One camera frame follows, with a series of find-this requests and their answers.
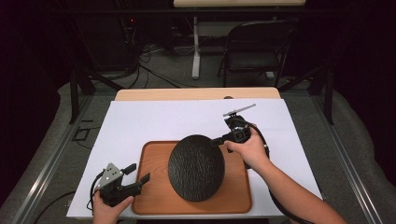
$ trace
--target human hand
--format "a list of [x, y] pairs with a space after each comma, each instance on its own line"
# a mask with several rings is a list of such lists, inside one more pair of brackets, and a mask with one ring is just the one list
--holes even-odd
[[93, 224], [115, 224], [123, 210], [131, 205], [134, 197], [130, 196], [114, 207], [108, 206], [97, 190], [93, 196]]
[[265, 154], [264, 143], [260, 135], [253, 128], [250, 128], [250, 132], [251, 136], [245, 143], [225, 141], [224, 146], [238, 152], [244, 162], [257, 172], [259, 167], [263, 166], [269, 159]]

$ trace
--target white table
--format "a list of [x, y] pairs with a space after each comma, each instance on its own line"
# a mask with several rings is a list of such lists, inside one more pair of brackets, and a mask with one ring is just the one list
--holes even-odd
[[[239, 99], [223, 100], [224, 96]], [[67, 216], [92, 218], [91, 211], [86, 208], [90, 187], [109, 162], [119, 168], [136, 162], [138, 167], [141, 149], [149, 141], [180, 140], [190, 134], [219, 137], [229, 131], [222, 115], [252, 104], [256, 106], [239, 115], [258, 125], [270, 148], [273, 163], [320, 198], [289, 110], [275, 88], [128, 90], [120, 91], [107, 111]], [[134, 183], [136, 173], [126, 175], [122, 184]], [[283, 216], [273, 204], [263, 180], [251, 170], [247, 174], [252, 208], [245, 214], [139, 216], [132, 209], [126, 209], [120, 217], [178, 219]]]
[[[304, 4], [305, 0], [174, 0], [174, 7], [301, 7]], [[199, 78], [201, 55], [198, 37], [205, 35], [226, 36], [237, 24], [238, 22], [203, 22], [198, 24], [198, 19], [194, 17], [192, 79]]]

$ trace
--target dark round object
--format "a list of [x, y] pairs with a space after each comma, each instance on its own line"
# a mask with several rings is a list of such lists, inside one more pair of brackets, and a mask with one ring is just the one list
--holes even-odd
[[185, 200], [201, 202], [213, 196], [224, 179], [224, 157], [210, 138], [190, 135], [178, 142], [168, 163], [169, 180]]

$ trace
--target forearm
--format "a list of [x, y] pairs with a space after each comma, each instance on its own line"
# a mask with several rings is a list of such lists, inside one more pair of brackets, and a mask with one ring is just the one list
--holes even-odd
[[274, 166], [269, 160], [256, 168], [269, 190], [289, 212], [313, 223], [346, 223], [329, 205]]

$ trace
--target wooden tray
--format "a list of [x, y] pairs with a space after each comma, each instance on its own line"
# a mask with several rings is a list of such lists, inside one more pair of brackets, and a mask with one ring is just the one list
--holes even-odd
[[177, 141], [154, 141], [143, 146], [137, 180], [150, 173], [142, 194], [134, 198], [133, 211], [138, 215], [242, 214], [251, 208], [248, 173], [237, 153], [221, 151], [225, 176], [219, 191], [203, 202], [189, 202], [173, 190], [168, 176], [168, 161]]

